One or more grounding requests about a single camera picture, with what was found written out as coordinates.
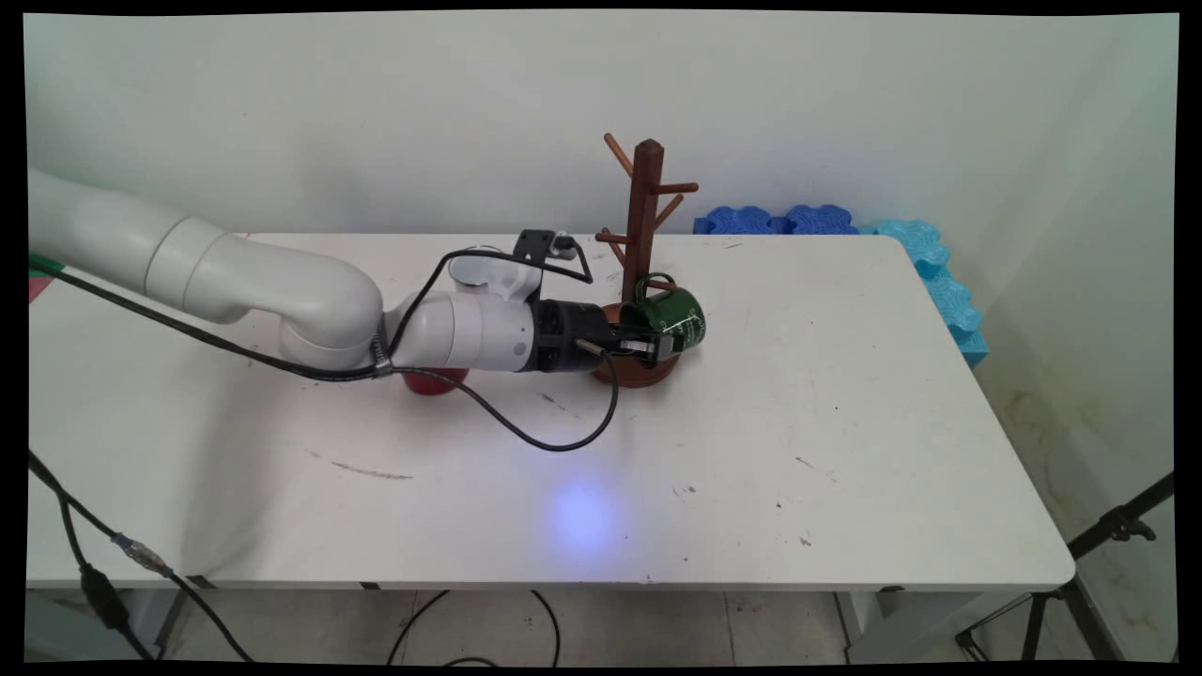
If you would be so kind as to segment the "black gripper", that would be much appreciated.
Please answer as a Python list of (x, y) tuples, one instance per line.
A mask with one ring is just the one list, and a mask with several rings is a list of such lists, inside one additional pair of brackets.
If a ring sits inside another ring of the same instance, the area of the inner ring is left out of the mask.
[(582, 373), (601, 367), (601, 356), (659, 363), (676, 358), (673, 336), (639, 324), (609, 322), (600, 306), (541, 300), (532, 328), (532, 370)]

